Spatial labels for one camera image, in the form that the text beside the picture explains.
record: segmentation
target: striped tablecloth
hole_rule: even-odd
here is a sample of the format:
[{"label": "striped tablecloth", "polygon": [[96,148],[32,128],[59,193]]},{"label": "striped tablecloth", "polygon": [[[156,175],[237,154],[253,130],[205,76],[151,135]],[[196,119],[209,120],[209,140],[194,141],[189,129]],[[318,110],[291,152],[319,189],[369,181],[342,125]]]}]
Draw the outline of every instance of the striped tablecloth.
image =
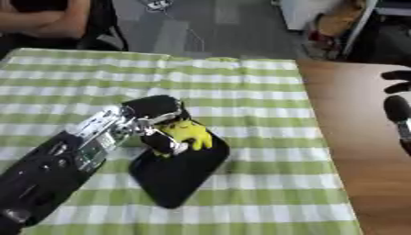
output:
[{"label": "striped tablecloth", "polygon": [[293,61],[18,50],[0,69],[0,171],[102,106],[147,95],[181,98],[231,147],[174,210],[128,175],[141,149],[120,148],[25,234],[361,234]]}]

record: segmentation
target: black tray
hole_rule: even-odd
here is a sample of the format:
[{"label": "black tray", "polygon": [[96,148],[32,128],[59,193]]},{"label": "black tray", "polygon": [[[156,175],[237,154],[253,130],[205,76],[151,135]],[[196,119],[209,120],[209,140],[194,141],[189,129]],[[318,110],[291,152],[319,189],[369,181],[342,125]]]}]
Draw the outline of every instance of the black tray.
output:
[{"label": "black tray", "polygon": [[209,133],[211,149],[190,149],[171,158],[144,151],[129,166],[131,176],[160,207],[181,206],[229,155],[228,145]]}]

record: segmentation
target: robotic hand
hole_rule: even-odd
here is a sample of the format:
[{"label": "robotic hand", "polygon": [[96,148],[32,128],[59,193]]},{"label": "robotic hand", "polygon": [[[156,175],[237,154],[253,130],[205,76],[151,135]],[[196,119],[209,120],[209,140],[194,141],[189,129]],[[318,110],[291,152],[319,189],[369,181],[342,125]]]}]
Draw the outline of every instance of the robotic hand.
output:
[{"label": "robotic hand", "polygon": [[188,143],[155,127],[189,118],[181,101],[150,96],[108,106],[42,143],[0,176],[0,234],[18,234],[41,222],[133,135],[161,154],[187,150]]}]

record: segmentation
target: person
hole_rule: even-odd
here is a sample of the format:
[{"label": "person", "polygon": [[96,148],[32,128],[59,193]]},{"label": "person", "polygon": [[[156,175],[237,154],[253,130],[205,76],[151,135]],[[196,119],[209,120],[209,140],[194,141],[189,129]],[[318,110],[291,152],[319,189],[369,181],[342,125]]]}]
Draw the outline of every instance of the person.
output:
[{"label": "person", "polygon": [[[19,1],[20,5],[38,2],[14,1]],[[22,12],[10,0],[0,0],[0,33],[3,35],[0,37],[0,59],[20,47],[73,45],[85,33],[90,7],[91,0],[67,0],[63,11]]]}]

